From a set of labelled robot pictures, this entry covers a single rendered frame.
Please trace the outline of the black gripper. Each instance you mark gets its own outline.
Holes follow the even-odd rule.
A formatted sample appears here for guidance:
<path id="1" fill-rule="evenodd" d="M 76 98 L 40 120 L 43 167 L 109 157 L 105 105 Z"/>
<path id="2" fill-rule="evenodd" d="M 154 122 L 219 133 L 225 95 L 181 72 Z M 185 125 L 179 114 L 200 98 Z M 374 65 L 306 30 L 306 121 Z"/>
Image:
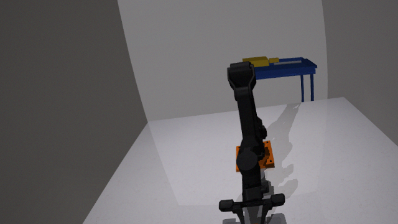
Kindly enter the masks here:
<path id="1" fill-rule="evenodd" d="M 244 185 L 248 185 L 248 187 L 255 187 L 254 183 L 260 183 L 261 186 L 261 180 L 260 179 L 248 179 L 243 181 L 242 188 Z M 262 205 L 262 217 L 261 217 L 261 224 L 264 224 L 265 222 L 265 217 L 268 213 L 269 210 L 272 210 L 273 207 L 276 206 L 281 206 L 285 203 L 285 196 L 284 194 L 274 194 L 271 195 L 270 198 L 255 198 L 251 199 L 248 201 L 242 201 L 242 202 L 233 202 L 233 199 L 229 200 L 221 200 L 219 202 L 219 209 L 221 212 L 233 212 L 236 213 L 237 216 L 240 219 L 241 224 L 244 223 L 244 213 L 242 208 L 245 207 L 253 207 L 253 206 L 260 206 Z"/>

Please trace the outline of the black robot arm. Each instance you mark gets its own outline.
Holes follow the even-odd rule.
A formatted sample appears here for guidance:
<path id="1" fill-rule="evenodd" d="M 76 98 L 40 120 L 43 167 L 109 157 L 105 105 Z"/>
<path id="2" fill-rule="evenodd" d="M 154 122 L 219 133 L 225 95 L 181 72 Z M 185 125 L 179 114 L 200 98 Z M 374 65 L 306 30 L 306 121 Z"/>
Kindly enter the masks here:
<path id="1" fill-rule="evenodd" d="M 265 157 L 267 131 L 262 125 L 262 119 L 257 117 L 252 90 L 256 84 L 254 64 L 251 62 L 231 63 L 227 68 L 228 81 L 234 90 L 235 100 L 238 102 L 239 116 L 243 140 L 236 158 L 237 167 L 242 175 L 242 182 L 248 179 L 260 179 L 261 169 L 259 161 Z M 269 193 L 269 183 L 261 182 L 255 187 L 243 186 L 243 202 L 255 198 L 264 198 Z"/>

